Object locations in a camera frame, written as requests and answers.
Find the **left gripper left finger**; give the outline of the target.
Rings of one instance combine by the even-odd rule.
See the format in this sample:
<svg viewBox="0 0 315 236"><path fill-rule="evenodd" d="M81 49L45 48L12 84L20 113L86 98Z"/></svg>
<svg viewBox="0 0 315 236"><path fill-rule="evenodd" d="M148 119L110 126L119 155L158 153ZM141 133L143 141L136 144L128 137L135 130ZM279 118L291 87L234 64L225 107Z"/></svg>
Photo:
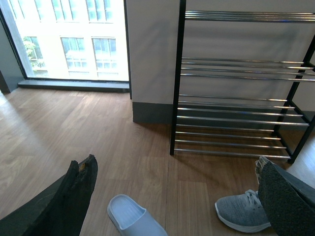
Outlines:
<svg viewBox="0 0 315 236"><path fill-rule="evenodd" d="M92 193L98 164L94 155L71 161L64 176L0 221L2 236L78 236Z"/></svg>

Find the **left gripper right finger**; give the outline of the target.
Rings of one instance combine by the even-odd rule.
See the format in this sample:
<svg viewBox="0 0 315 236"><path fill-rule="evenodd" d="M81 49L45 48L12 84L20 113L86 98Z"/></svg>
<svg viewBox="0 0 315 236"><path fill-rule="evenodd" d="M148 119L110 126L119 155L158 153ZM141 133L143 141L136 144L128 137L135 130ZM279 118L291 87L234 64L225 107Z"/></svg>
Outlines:
<svg viewBox="0 0 315 236"><path fill-rule="evenodd" d="M315 189L264 156L256 161L258 198L280 236L315 234Z"/></svg>

